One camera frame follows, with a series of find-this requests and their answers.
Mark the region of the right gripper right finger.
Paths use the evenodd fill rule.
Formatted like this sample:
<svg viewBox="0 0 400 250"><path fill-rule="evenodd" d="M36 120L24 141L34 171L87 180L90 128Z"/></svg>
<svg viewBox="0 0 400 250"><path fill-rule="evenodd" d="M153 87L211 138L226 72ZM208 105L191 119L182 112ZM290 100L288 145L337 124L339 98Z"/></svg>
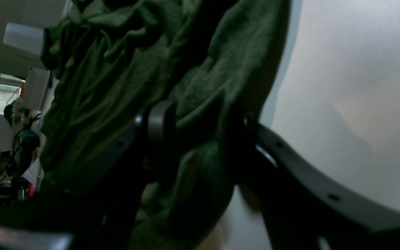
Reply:
<svg viewBox="0 0 400 250"><path fill-rule="evenodd" d="M319 172L284 139L235 116L238 183L257 201L274 250L400 250L400 212Z"/></svg>

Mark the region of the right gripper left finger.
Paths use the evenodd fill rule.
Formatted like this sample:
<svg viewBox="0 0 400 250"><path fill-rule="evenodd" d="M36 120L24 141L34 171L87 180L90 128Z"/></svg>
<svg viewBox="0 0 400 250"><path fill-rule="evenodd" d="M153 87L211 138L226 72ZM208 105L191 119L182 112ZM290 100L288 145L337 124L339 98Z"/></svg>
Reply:
<svg viewBox="0 0 400 250"><path fill-rule="evenodd" d="M147 183L172 182L176 105L160 101L79 172L0 208L0 250L121 249Z"/></svg>

